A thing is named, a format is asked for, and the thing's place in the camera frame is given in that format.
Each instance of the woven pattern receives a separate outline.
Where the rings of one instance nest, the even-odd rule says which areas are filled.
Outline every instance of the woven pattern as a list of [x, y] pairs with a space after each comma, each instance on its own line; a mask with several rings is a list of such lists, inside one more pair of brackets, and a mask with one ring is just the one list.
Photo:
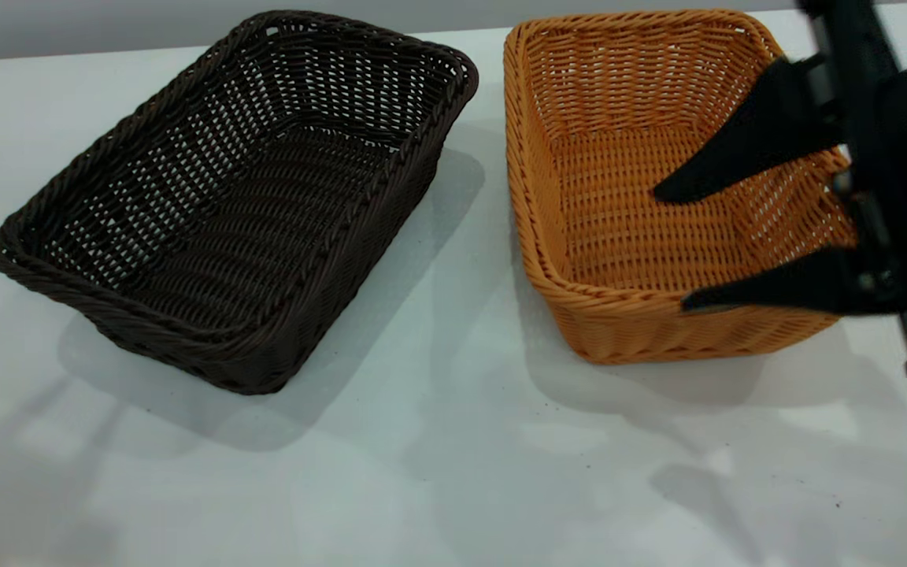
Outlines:
[[566, 341], [598, 363], [771, 352], [835, 322], [744, 306], [683, 315], [696, 287], [853, 242], [824, 151], [693, 205], [653, 187], [726, 122], [781, 54], [726, 10], [534, 20], [506, 40], [510, 193], [529, 280]]
[[242, 394], [299, 370], [435, 175], [478, 73], [345, 18], [242, 22], [0, 229], [0, 270]]

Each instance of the white table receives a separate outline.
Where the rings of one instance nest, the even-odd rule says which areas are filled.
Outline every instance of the white table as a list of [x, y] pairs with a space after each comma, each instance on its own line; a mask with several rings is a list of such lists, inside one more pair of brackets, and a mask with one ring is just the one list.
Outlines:
[[[907, 65], [907, 4], [882, 14]], [[796, 13], [756, 15], [811, 50]], [[566, 347], [510, 224], [507, 31], [422, 35], [482, 85], [280, 394], [123, 352], [0, 276], [0, 565], [907, 565], [894, 320], [708, 362]], [[0, 61], [0, 222], [201, 51]]]

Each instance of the gray wall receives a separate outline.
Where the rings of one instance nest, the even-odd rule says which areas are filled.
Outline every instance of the gray wall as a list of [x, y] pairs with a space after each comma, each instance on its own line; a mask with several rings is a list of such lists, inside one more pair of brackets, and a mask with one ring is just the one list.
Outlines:
[[438, 32], [575, 12], [792, 5], [793, 0], [0, 0], [0, 57], [206, 46], [247, 16], [281, 8], [350, 16], [399, 32]]

